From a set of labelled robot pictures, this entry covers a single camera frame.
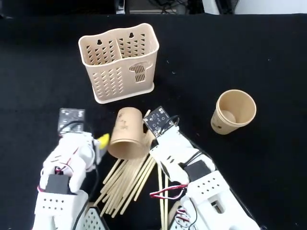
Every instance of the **black background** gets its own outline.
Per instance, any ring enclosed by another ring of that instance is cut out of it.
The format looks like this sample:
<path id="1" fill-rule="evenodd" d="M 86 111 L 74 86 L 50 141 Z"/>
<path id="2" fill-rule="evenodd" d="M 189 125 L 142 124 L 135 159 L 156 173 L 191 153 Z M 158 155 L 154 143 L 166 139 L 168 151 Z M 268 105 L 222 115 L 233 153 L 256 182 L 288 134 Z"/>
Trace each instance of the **black background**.
<path id="1" fill-rule="evenodd" d="M 123 101 L 95 102 L 78 39 L 150 23 L 160 43 L 155 89 Z M 111 132 L 117 111 L 162 105 L 180 129 L 214 159 L 224 178 L 270 230 L 305 230 L 307 17 L 70 16 L 0 20 L 1 229 L 31 229 L 43 160 L 57 145 L 61 107 L 86 109 L 95 136 Z M 248 92 L 254 121 L 227 136 L 210 119 L 218 96 Z M 102 177 L 116 159 L 106 156 Z M 85 181 L 90 191 L 94 174 Z M 156 169 L 111 230 L 158 229 Z"/>

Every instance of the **cup rim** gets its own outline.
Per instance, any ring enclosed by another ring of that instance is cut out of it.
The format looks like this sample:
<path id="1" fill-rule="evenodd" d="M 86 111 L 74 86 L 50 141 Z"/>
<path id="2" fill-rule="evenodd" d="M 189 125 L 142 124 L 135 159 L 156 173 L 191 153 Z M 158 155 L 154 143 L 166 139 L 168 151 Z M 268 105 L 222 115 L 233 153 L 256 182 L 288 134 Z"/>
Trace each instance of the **cup rim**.
<path id="1" fill-rule="evenodd" d="M 221 109 L 220 109 L 220 106 L 219 106 L 220 100 L 221 100 L 221 98 L 222 98 L 226 93 L 231 92 L 231 91 L 241 92 L 241 93 L 245 94 L 246 96 L 248 96 L 248 97 L 251 99 L 251 101 L 253 102 L 253 105 L 254 105 L 254 107 L 255 107 L 255 112 L 254 112 L 253 116 L 251 117 L 251 119 L 249 119 L 247 122 L 244 122 L 244 123 L 232 122 L 232 121 L 228 120 L 228 119 L 224 116 L 224 114 L 222 113 L 222 111 L 221 111 Z M 245 125 L 249 124 L 249 123 L 255 118 L 256 112 L 257 112 L 257 107 L 256 107 L 256 103 L 255 103 L 254 99 L 253 99 L 247 92 L 244 92 L 244 91 L 242 91 L 242 90 L 237 90 L 237 89 L 227 90 L 227 91 L 225 91 L 224 93 L 222 93 L 222 94 L 220 95 L 219 99 L 218 99 L 217 102 L 216 102 L 215 109 L 216 109 L 216 111 L 217 111 L 217 113 L 218 113 L 218 116 L 219 116 L 224 122 L 228 123 L 228 124 L 231 125 L 231 126 L 235 126 L 235 127 L 242 127 L 242 126 L 245 126 Z"/>

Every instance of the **beige cutlery caddy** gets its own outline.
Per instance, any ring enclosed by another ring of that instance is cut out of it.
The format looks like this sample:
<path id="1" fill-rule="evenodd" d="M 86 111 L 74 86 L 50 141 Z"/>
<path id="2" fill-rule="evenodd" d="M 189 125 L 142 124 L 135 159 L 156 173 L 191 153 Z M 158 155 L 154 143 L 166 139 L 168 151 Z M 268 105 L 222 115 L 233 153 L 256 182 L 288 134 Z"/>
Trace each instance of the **beige cutlery caddy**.
<path id="1" fill-rule="evenodd" d="M 106 104 L 154 89 L 159 43 L 149 24 L 83 36 L 79 49 L 98 103 Z"/>

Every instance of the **upright paper cup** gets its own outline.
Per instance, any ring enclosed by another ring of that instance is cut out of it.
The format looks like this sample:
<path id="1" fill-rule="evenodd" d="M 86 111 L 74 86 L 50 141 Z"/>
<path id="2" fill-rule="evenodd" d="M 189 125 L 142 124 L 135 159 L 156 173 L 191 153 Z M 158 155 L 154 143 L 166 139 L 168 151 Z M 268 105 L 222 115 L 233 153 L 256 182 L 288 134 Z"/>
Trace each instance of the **upright paper cup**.
<path id="1" fill-rule="evenodd" d="M 117 115 L 109 153 L 119 159 L 141 158 L 149 152 L 144 142 L 142 113 L 136 108 L 122 108 Z"/>
<path id="2" fill-rule="evenodd" d="M 219 97 L 211 126 L 218 134 L 228 134 L 249 124 L 256 115 L 253 98 L 241 90 L 228 90 Z"/>

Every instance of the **robotic hand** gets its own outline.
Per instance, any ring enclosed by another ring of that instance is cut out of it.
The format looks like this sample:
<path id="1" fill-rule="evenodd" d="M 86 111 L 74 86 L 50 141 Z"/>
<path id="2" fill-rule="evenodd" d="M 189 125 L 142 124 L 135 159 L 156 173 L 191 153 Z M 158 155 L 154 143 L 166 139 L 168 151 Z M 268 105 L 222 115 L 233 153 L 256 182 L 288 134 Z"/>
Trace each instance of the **robotic hand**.
<path id="1" fill-rule="evenodd" d="M 144 118 L 144 123 L 156 137 L 150 155 L 170 181 L 179 182 L 187 189 L 180 202 L 191 224 L 184 227 L 188 230 L 259 230 L 213 161 L 180 133 L 178 122 L 174 123 L 173 119 L 159 107 Z M 174 222 L 170 229 L 177 229 L 176 224 Z"/>
<path id="2" fill-rule="evenodd" d="M 63 111 L 69 119 L 62 120 L 65 125 L 59 124 L 59 144 L 43 163 L 33 230 L 83 229 L 88 194 L 80 187 L 107 150 L 108 134 L 94 139 L 91 133 L 83 132 L 82 119 L 71 117 L 80 110 L 61 109 L 60 114 Z"/>

